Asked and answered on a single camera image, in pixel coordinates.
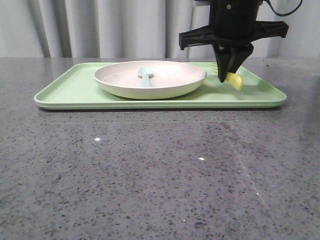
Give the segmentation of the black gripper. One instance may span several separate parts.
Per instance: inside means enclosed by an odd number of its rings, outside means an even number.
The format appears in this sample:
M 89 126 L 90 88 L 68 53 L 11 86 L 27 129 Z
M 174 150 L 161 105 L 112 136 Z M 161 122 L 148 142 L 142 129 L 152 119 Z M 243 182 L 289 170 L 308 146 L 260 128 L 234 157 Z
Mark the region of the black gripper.
M 236 73 L 253 53 L 252 42 L 264 38 L 285 38 L 289 25 L 284 21 L 258 21 L 261 0 L 206 0 L 210 6 L 208 25 L 179 34 L 179 47 L 214 46 L 218 78 Z

